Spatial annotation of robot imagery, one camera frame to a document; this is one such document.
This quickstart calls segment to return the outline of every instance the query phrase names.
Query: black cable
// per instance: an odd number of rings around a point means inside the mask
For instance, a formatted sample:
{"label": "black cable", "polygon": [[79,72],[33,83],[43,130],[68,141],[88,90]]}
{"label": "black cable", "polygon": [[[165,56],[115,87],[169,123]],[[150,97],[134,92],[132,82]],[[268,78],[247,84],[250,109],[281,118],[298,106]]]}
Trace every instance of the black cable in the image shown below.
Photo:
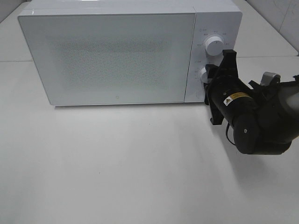
{"label": "black cable", "polygon": [[226,134],[226,138],[228,139],[228,141],[230,142],[230,143],[232,143],[234,146],[235,146],[235,143],[233,143],[230,139],[229,139],[229,137],[228,137],[228,129],[229,129],[229,123],[228,123],[228,125],[226,126],[226,131],[225,131],[225,134]]}

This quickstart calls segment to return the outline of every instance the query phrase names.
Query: white knob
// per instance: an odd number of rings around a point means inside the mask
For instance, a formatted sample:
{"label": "white knob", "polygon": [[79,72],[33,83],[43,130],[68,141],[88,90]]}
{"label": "white knob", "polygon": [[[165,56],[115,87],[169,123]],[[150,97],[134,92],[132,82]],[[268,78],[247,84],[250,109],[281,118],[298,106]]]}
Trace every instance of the white knob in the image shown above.
{"label": "white knob", "polygon": [[222,53],[224,40],[217,35],[208,37],[205,40],[206,52],[211,56],[216,56]]}
{"label": "white knob", "polygon": [[208,83],[205,68],[202,68],[201,70],[198,71],[198,76],[203,83]]}

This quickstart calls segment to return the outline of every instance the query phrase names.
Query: white microwave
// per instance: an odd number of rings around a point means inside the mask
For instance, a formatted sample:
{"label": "white microwave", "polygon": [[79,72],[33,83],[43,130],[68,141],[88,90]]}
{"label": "white microwave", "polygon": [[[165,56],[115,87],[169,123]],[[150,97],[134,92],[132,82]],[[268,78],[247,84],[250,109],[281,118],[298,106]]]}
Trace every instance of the white microwave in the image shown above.
{"label": "white microwave", "polygon": [[230,0],[32,0],[18,20],[52,105],[203,102],[233,49]]}

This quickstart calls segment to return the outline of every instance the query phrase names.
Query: yellow warning sticker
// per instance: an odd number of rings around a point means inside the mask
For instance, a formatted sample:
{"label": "yellow warning sticker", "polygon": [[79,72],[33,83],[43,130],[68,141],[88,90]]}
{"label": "yellow warning sticker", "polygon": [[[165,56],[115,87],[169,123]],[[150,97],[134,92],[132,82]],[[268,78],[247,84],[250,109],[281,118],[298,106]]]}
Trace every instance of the yellow warning sticker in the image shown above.
{"label": "yellow warning sticker", "polygon": [[236,92],[232,95],[230,95],[229,97],[227,97],[223,103],[225,104],[225,106],[229,105],[234,99],[238,99],[240,97],[249,97],[251,98],[247,93],[245,92]]}

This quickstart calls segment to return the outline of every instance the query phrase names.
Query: control panel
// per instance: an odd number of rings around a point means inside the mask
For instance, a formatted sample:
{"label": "control panel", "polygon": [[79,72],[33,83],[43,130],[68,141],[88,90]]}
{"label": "control panel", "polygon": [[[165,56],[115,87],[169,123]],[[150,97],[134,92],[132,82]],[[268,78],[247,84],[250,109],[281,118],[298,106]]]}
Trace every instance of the control panel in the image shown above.
{"label": "control panel", "polygon": [[224,49],[233,49],[241,12],[196,13],[185,102],[203,102],[206,64],[219,65]]}

